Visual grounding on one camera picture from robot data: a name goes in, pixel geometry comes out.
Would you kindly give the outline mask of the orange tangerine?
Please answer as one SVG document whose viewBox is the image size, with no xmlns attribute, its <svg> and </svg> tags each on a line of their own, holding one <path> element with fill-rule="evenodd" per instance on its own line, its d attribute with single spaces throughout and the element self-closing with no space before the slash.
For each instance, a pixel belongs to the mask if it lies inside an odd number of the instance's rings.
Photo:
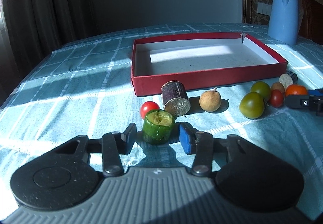
<svg viewBox="0 0 323 224">
<path fill-rule="evenodd" d="M 305 86 L 302 86 L 300 84 L 291 84 L 286 88 L 285 96 L 287 97 L 292 95 L 306 96 L 308 95 L 308 90 L 307 88 L 305 88 Z"/>
</svg>

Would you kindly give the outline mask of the small dark sugarcane piece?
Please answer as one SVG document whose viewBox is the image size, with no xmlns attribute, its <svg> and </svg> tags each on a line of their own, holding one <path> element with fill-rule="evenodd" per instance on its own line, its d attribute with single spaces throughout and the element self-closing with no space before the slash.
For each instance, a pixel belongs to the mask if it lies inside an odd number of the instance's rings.
<svg viewBox="0 0 323 224">
<path fill-rule="evenodd" d="M 288 86 L 297 84 L 298 76 L 296 73 L 288 71 L 279 77 L 279 82 L 284 86 L 284 89 L 287 89 Z"/>
</svg>

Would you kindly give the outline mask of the green cucumber piece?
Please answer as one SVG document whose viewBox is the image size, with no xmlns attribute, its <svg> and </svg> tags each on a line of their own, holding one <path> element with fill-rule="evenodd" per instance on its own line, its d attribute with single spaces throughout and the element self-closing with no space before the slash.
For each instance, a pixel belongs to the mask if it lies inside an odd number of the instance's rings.
<svg viewBox="0 0 323 224">
<path fill-rule="evenodd" d="M 151 145 L 162 145 L 168 142 L 175 125 L 174 117 L 165 110 L 147 112 L 142 127 L 142 138 Z"/>
</svg>

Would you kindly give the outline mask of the cherry tomato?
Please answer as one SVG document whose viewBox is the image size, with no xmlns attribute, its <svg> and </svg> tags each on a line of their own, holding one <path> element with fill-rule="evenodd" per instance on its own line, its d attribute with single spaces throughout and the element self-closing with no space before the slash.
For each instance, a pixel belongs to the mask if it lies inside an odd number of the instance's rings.
<svg viewBox="0 0 323 224">
<path fill-rule="evenodd" d="M 144 119 L 147 112 L 151 110 L 158 110 L 160 109 L 159 105 L 154 101 L 146 101 L 142 104 L 140 109 L 141 118 Z"/>
<path fill-rule="evenodd" d="M 269 103 L 271 106 L 275 108 L 279 108 L 284 102 L 284 95 L 280 90 L 275 89 L 271 92 L 271 97 L 269 99 Z"/>
</svg>

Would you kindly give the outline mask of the small brown longan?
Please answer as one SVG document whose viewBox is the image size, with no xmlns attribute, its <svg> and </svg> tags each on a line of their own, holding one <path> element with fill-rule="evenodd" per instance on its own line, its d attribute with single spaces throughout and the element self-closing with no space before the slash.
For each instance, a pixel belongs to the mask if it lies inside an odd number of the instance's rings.
<svg viewBox="0 0 323 224">
<path fill-rule="evenodd" d="M 280 91 L 282 94 L 284 94 L 284 93 L 285 93 L 284 85 L 283 85 L 282 83 L 280 83 L 280 82 L 275 82 L 275 83 L 273 83 L 273 84 L 272 84 L 272 86 L 271 86 L 271 91 L 273 91 L 273 90 L 278 90 L 278 91 Z"/>
</svg>

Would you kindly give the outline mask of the small green tomato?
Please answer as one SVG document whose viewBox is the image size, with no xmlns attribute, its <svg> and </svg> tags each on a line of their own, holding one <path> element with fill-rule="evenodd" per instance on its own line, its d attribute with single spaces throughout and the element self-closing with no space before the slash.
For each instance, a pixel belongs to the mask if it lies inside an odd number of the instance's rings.
<svg viewBox="0 0 323 224">
<path fill-rule="evenodd" d="M 263 81 L 257 81 L 256 83 L 254 83 L 251 87 L 250 92 L 259 93 L 265 101 L 269 101 L 271 97 L 271 88 L 267 83 Z"/>
</svg>

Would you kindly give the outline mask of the large green tomato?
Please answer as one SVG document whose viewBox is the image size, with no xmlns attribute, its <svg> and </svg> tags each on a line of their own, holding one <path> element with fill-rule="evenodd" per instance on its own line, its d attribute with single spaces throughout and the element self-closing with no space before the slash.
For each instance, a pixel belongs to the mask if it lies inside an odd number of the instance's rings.
<svg viewBox="0 0 323 224">
<path fill-rule="evenodd" d="M 239 110 L 249 119 L 261 117 L 265 110 L 263 97 L 258 92 L 246 94 L 240 102 Z"/>
</svg>

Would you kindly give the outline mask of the large tan longan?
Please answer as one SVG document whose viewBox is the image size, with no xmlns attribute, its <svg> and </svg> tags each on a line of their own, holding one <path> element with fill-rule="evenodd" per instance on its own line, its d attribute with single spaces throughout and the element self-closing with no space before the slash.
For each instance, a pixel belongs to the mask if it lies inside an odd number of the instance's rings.
<svg viewBox="0 0 323 224">
<path fill-rule="evenodd" d="M 216 87 L 212 90 L 205 91 L 199 98 L 199 105 L 206 112 L 218 110 L 221 103 L 222 98 Z"/>
</svg>

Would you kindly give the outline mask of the large purple sugarcane piece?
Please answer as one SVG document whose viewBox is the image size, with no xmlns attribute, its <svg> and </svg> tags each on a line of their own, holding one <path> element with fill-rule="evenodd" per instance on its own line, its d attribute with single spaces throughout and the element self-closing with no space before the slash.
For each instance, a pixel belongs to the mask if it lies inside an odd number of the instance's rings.
<svg viewBox="0 0 323 224">
<path fill-rule="evenodd" d="M 183 83 L 169 81 L 161 87 L 164 110 L 174 117 L 185 115 L 191 109 L 191 103 Z"/>
</svg>

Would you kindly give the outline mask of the teal plaid tablecloth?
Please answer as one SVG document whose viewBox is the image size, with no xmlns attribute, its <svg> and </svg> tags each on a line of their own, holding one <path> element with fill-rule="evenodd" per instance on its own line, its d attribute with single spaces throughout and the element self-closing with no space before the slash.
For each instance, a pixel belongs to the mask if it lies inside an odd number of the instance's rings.
<svg viewBox="0 0 323 224">
<path fill-rule="evenodd" d="M 135 39 L 202 32 L 248 33 L 283 56 L 300 84 L 309 89 L 322 87 L 322 47 L 304 38 L 294 46 L 275 41 L 265 25 L 165 24 L 70 42 L 40 63 L 1 110 L 1 219 L 18 207 L 10 190 L 17 168 L 77 135 L 100 138 L 123 131 L 131 122 L 141 128 L 141 105 L 162 103 L 159 95 L 139 98 L 134 93 Z M 267 107 L 260 119 L 249 120 L 240 113 L 239 103 L 251 86 L 246 82 L 220 87 L 223 104 L 211 114 L 199 107 L 201 91 L 190 91 L 192 111 L 178 120 L 217 138 L 240 135 L 293 164 L 305 180 L 298 208 L 316 219 L 322 213 L 322 118 L 306 109 L 282 106 Z"/>
</svg>

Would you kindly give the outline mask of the dark wooden chair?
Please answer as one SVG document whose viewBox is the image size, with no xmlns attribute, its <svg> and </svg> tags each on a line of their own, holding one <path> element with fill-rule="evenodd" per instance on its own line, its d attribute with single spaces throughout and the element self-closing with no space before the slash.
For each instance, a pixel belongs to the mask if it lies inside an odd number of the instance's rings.
<svg viewBox="0 0 323 224">
<path fill-rule="evenodd" d="M 322 45 L 322 4 L 315 0 L 302 0 L 303 18 L 299 35 Z"/>
</svg>

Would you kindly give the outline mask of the blue electric kettle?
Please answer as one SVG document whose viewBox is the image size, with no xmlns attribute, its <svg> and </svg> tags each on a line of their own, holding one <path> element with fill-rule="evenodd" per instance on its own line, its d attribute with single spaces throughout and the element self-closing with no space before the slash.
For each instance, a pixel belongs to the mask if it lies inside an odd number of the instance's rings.
<svg viewBox="0 0 323 224">
<path fill-rule="evenodd" d="M 298 0 L 273 0 L 268 35 L 288 45 L 295 45 L 298 34 Z"/>
</svg>

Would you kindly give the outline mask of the red cardboard tray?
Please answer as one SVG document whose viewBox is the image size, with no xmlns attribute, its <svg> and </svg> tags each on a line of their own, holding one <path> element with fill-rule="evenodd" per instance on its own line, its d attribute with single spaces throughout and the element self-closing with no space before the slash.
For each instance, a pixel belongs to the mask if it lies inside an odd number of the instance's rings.
<svg viewBox="0 0 323 224">
<path fill-rule="evenodd" d="M 161 93 L 169 81 L 192 90 L 279 77 L 287 64 L 244 32 L 153 36 L 133 43 L 131 82 L 143 97 Z"/>
</svg>

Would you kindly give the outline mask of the grey patterned curtain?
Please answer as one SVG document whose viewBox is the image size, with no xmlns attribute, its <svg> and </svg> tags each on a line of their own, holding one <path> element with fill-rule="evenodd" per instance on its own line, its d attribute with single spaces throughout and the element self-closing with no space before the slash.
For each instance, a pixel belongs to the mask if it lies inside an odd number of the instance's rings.
<svg viewBox="0 0 323 224">
<path fill-rule="evenodd" d="M 99 33 L 92 0 L 2 0 L 1 102 L 52 51 Z"/>
</svg>

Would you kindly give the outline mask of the white wall switch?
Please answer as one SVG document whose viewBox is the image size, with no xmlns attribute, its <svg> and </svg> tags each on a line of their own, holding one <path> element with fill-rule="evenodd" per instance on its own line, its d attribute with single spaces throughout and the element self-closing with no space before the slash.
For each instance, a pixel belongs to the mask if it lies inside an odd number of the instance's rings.
<svg viewBox="0 0 323 224">
<path fill-rule="evenodd" d="M 272 11 L 272 5 L 271 4 L 265 4 L 265 3 L 262 3 L 262 2 L 257 3 L 257 13 L 258 14 L 270 16 L 271 11 Z"/>
</svg>

